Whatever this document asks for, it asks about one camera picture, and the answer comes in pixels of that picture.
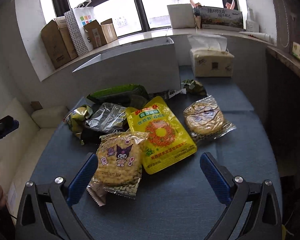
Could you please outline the kuromi round cracker pack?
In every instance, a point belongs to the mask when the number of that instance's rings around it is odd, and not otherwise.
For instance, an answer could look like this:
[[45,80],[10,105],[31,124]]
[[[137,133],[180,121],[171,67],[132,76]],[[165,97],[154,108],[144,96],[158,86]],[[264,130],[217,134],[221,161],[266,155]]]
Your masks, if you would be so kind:
[[97,169],[87,191],[98,206],[106,204],[106,195],[134,199],[142,176],[147,132],[117,132],[100,137],[96,151]]

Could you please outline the round cracker clear pack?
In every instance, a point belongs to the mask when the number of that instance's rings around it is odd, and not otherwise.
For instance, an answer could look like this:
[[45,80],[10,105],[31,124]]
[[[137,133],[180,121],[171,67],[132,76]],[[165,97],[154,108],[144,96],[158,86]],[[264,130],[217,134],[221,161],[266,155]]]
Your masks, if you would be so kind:
[[236,129],[233,123],[226,120],[217,101],[211,95],[189,105],[183,111],[183,116],[195,143],[221,138]]

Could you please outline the yellow sunflower seed bag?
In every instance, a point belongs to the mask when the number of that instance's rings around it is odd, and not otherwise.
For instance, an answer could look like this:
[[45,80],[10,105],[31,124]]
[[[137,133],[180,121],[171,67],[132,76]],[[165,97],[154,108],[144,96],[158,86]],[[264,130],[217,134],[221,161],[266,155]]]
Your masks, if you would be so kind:
[[131,131],[148,134],[142,161],[148,174],[155,174],[197,152],[197,145],[160,96],[142,109],[126,108],[126,117]]

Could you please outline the silver green foil snack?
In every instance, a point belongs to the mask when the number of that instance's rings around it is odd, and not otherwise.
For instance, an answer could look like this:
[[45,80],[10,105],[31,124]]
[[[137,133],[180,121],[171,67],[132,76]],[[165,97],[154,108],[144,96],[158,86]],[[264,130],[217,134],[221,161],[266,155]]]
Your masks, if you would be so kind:
[[106,134],[126,130],[126,107],[114,103],[102,103],[84,126]]

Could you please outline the small dark green candy pack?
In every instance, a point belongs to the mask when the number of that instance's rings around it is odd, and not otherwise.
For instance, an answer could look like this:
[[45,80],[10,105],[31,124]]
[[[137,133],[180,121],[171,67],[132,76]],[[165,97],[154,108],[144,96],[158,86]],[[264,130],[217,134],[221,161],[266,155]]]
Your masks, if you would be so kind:
[[205,87],[201,82],[194,79],[186,79],[181,82],[182,88],[186,89],[187,93],[197,94],[203,97],[207,97]]

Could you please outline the green snack pack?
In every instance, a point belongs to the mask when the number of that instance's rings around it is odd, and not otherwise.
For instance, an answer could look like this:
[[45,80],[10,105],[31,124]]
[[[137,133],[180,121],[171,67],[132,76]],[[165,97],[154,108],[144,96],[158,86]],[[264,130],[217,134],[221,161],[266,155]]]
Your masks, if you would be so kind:
[[96,103],[114,103],[123,107],[141,109],[150,101],[149,94],[142,85],[127,84],[102,89],[87,96],[87,99]]

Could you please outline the yellow chips bag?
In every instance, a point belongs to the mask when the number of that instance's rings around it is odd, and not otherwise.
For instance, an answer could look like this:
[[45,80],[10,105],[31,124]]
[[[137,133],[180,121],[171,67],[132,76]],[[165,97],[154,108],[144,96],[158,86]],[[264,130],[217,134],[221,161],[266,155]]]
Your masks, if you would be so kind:
[[84,145],[81,135],[85,122],[93,115],[93,110],[89,105],[82,105],[72,111],[63,119],[64,123],[68,125],[68,128],[72,134],[77,137],[81,145]]

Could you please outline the cream sofa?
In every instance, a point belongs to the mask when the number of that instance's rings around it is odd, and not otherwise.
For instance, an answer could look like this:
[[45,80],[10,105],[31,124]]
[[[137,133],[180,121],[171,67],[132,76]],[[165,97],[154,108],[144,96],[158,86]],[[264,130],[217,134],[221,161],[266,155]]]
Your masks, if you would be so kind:
[[9,115],[19,121],[19,128],[0,140],[0,185],[14,217],[26,182],[68,112],[65,106],[55,106],[29,115],[16,98],[4,110],[3,116]]

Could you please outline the blue table cloth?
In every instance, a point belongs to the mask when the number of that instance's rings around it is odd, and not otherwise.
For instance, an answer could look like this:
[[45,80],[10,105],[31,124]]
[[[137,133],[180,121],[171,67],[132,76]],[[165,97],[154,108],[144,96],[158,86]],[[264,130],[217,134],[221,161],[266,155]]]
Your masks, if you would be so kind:
[[135,199],[110,193],[99,206],[84,193],[74,211],[94,239],[204,239],[224,210],[200,168],[204,152],[247,181],[271,180],[282,197],[273,150],[252,104],[233,79],[200,81],[236,129],[158,173],[143,173]]

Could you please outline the large brown cardboard box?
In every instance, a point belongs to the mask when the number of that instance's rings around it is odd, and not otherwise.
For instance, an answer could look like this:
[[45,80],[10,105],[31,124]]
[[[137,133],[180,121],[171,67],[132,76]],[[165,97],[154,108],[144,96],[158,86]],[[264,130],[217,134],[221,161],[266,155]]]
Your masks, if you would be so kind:
[[78,57],[64,16],[51,20],[40,33],[55,69]]

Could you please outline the tissue pack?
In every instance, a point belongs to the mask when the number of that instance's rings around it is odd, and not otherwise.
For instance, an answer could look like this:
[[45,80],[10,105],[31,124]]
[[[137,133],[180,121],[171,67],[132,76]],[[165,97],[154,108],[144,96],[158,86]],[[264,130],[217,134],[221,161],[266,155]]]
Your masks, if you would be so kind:
[[221,35],[189,35],[190,59],[195,77],[232,77],[234,55]]

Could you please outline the small open cardboard box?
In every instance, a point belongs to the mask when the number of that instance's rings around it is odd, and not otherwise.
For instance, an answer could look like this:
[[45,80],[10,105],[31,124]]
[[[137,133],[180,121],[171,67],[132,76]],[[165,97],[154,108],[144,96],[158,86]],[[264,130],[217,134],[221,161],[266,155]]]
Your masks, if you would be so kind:
[[84,29],[88,33],[88,41],[91,42],[94,49],[117,40],[117,34],[111,18],[103,21],[101,24],[94,20],[86,24]]

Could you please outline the white tube on sill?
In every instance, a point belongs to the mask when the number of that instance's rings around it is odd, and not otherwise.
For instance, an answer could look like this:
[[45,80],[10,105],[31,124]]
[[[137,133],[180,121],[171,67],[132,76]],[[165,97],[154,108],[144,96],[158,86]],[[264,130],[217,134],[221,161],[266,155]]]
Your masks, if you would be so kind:
[[259,40],[274,44],[274,39],[266,34],[266,33],[254,33],[254,32],[248,32],[248,31],[240,31],[240,34],[246,35],[246,36],[251,36],[254,38],[257,38]]

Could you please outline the printed landscape tissue box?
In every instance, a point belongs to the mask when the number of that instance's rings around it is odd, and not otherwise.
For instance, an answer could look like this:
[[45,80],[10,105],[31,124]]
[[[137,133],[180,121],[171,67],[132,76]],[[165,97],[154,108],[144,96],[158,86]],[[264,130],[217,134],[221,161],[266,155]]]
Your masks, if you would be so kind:
[[216,28],[242,31],[243,15],[241,11],[217,7],[198,6],[193,13],[199,28]]

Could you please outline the white box on sill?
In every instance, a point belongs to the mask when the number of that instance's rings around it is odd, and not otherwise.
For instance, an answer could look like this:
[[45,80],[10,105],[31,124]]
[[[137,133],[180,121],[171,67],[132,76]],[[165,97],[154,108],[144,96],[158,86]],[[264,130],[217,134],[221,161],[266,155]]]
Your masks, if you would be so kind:
[[195,28],[193,7],[191,4],[167,5],[168,14],[173,29]]

